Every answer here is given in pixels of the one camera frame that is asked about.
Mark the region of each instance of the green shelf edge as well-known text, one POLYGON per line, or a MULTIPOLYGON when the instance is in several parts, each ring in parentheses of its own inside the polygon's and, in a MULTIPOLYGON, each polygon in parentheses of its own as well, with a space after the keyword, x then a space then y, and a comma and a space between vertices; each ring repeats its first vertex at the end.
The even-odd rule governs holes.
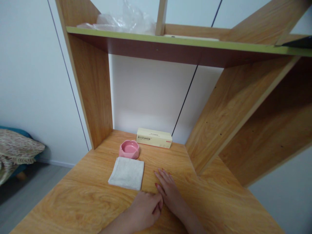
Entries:
POLYGON ((200 39, 184 39, 176 37, 164 37, 164 36, 152 36, 142 34, 132 34, 124 32, 109 32, 109 31, 98 31, 93 29, 84 29, 77 27, 66 27, 68 33, 83 34, 90 36, 101 36, 120 38, 126 40, 136 41, 147 41, 147 42, 158 42, 184 46, 198 46, 198 47, 209 47, 217 49, 229 49, 229 50, 241 50, 259 53, 270 53, 270 54, 281 54, 281 55, 299 55, 305 57, 312 57, 312 49, 301 49, 292 48, 287 46, 272 46, 272 45, 257 45, 257 44, 246 44, 237 42, 223 42, 223 41, 207 41, 200 39))

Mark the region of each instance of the wrist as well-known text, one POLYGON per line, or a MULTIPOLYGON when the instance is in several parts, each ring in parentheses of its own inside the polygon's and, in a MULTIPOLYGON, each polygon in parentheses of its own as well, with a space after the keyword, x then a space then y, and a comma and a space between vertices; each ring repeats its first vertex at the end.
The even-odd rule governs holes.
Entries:
POLYGON ((131 214, 128 210, 125 210, 118 216, 118 223, 122 226, 122 233, 124 234, 133 234, 136 232, 134 222, 131 219, 131 214))
POLYGON ((190 209, 190 207, 185 203, 183 204, 177 214, 175 214, 179 220, 182 222, 182 223, 185 223, 191 216, 192 216, 193 212, 192 210, 190 209))

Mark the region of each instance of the black line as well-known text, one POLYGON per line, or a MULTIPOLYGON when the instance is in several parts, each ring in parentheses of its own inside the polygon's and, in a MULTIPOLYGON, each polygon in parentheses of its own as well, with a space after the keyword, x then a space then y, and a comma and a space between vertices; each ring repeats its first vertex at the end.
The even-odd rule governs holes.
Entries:
MULTIPOLYGON (((62 52, 62 56, 63 56, 63 60, 64 60, 66 72, 67 72, 67 76, 68 76, 68 79, 69 79, 69 83, 70 83, 70 85, 71 85, 72 95, 74 96, 74 100, 75 100, 77 112, 78 112, 78 115, 79 115, 80 124, 81 124, 82 131, 83 131, 84 137, 85 137, 84 127, 82 126, 82 122, 81 122, 80 114, 79 114, 79 111, 78 111, 78 106, 77 106, 76 98, 75 98, 75 95, 74 95, 74 91, 73 91, 73 89, 72 89, 72 83, 71 83, 71 80, 70 80, 70 78, 69 78, 69 73, 68 73, 68 70, 67 70, 67 66, 66 66, 66 62, 65 62, 63 50, 62 50, 62 47, 61 47, 61 42, 59 41, 58 31, 56 30, 56 26, 55 26, 55 22, 54 22, 54 18, 53 18, 53 14, 52 14, 52 10, 51 10, 51 7, 50 7, 49 0, 47 0, 47 1, 48 1, 48 5, 49 5, 49 8, 50 8, 50 12, 51 12, 51 16, 52 16, 52 20, 53 20, 53 24, 54 24, 54 28, 55 28, 55 32, 56 32, 56 36, 58 37, 58 43, 59 43, 59 47, 60 47, 61 52, 62 52)), ((88 143, 87 143, 87 138, 85 137, 84 139, 85 139, 85 143, 87 144, 88 151, 90 151, 90 150, 89 150, 89 147, 88 147, 88 143)))
POLYGON ((213 25, 214 25, 214 23, 215 23, 215 19, 217 18, 217 14, 218 14, 218 11, 219 11, 219 9, 220 9, 221 3, 222 3, 222 0, 220 1, 220 4, 219 4, 218 9, 217 9, 217 12, 215 13, 215 16, 214 16, 215 18, 214 18, 214 20, 212 21, 211 27, 213 27, 213 25))
POLYGON ((188 87, 188 92, 186 93, 186 96, 185 96, 185 98, 184 98, 184 102, 183 102, 183 104, 182 104, 182 107, 181 107, 181 110, 180 110, 180 113, 179 113, 178 119, 176 120, 176 123, 175 123, 175 128, 173 129, 173 132, 172 132, 172 135, 171 135, 171 136, 173 136, 173 133, 175 132, 175 129, 176 129, 176 124, 177 124, 177 123, 178 123, 178 121, 179 121, 181 111, 182 111, 182 109, 183 109, 183 106, 184 106, 184 103, 185 103, 186 97, 188 96, 189 89, 191 88, 192 82, 193 82, 193 80, 194 80, 194 76, 195 76, 195 73, 196 73, 197 68, 198 68, 198 65, 196 66, 196 69, 195 69, 195 71, 194 71, 194 74, 193 74, 193 77, 192 77, 191 83, 189 84, 189 87, 188 87))

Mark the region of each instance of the cardboard box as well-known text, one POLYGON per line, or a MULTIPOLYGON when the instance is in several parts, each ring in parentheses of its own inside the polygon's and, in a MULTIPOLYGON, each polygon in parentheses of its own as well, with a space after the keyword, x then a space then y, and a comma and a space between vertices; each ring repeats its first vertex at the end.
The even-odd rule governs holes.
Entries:
POLYGON ((170 133, 155 131, 145 128, 137 130, 136 142, 145 145, 157 146, 169 149, 172 143, 170 133))

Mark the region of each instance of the gray floor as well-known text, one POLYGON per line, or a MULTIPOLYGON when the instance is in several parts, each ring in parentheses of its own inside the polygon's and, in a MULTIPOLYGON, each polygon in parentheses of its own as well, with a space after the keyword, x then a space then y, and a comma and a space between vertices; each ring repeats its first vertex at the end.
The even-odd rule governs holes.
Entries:
POLYGON ((0 233, 9 233, 69 171, 36 162, 25 170, 26 181, 12 178, 0 186, 0 233))

